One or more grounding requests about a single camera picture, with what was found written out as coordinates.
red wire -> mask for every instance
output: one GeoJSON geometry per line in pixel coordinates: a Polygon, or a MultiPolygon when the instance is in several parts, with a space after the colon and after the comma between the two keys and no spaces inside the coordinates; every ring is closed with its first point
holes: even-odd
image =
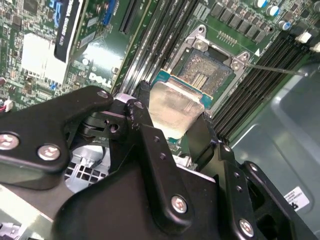
{"type": "Polygon", "coordinates": [[[6,109],[6,105],[4,105],[3,107],[0,108],[0,112],[2,112],[5,109],[6,109]]]}

metal rivet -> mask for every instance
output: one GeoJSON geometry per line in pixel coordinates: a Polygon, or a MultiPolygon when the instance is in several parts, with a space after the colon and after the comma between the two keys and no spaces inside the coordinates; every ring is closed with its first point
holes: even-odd
{"type": "Polygon", "coordinates": [[[254,229],[252,228],[251,224],[247,220],[242,218],[240,219],[239,224],[240,224],[241,230],[245,235],[247,235],[250,238],[254,236],[254,229]]]}
{"type": "Polygon", "coordinates": [[[0,135],[0,150],[11,150],[19,145],[19,139],[12,134],[0,135]]]}
{"type": "Polygon", "coordinates": [[[231,152],[231,148],[228,147],[227,145],[224,145],[223,147],[224,147],[224,149],[225,149],[227,152],[231,152]]]}
{"type": "Polygon", "coordinates": [[[53,145],[43,145],[38,149],[38,156],[45,161],[54,161],[59,158],[60,150],[53,145]]]}
{"type": "Polygon", "coordinates": [[[140,108],[140,109],[143,109],[143,108],[144,108],[144,106],[142,105],[142,103],[139,102],[139,101],[134,102],[134,105],[137,106],[137,107],[140,108]]]}
{"type": "Polygon", "coordinates": [[[171,198],[171,204],[173,209],[179,214],[185,214],[187,212],[188,206],[185,200],[179,196],[173,196],[171,198]]]}
{"type": "Polygon", "coordinates": [[[258,172],[258,168],[254,164],[250,163],[250,167],[252,168],[253,171],[258,172]]]}
{"type": "Polygon", "coordinates": [[[98,95],[104,99],[107,99],[108,98],[108,93],[106,91],[98,91],[98,95]]]}

gray metal panel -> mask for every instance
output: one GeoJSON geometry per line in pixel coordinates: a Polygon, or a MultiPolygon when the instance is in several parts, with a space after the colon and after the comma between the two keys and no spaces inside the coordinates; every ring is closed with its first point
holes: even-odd
{"type": "Polygon", "coordinates": [[[281,194],[299,186],[310,203],[297,213],[320,239],[320,73],[294,76],[232,143],[240,163],[260,166],[281,194]]]}

black connector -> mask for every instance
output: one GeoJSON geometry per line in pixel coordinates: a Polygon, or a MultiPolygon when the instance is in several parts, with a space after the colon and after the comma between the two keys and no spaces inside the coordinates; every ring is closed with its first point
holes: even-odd
{"type": "Polygon", "coordinates": [[[142,0],[131,0],[129,2],[129,5],[126,9],[124,18],[122,20],[121,26],[120,26],[120,33],[128,34],[131,26],[136,18],[137,11],[139,9],[139,6],[141,5],[142,0]]]}

white connector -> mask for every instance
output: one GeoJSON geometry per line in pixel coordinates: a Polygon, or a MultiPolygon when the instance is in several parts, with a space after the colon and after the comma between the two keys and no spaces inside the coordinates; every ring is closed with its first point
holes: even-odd
{"type": "Polygon", "coordinates": [[[295,38],[295,40],[297,40],[298,42],[300,42],[302,44],[306,44],[311,37],[312,37],[312,35],[309,32],[305,31],[300,36],[297,36],[295,38]]]}
{"type": "Polygon", "coordinates": [[[320,42],[318,42],[316,45],[313,47],[310,47],[310,50],[316,53],[320,53],[320,42]]]}
{"type": "Polygon", "coordinates": [[[10,100],[10,99],[7,99],[7,100],[4,101],[3,105],[5,106],[5,110],[4,111],[7,113],[14,107],[14,102],[12,100],[10,100]]]}

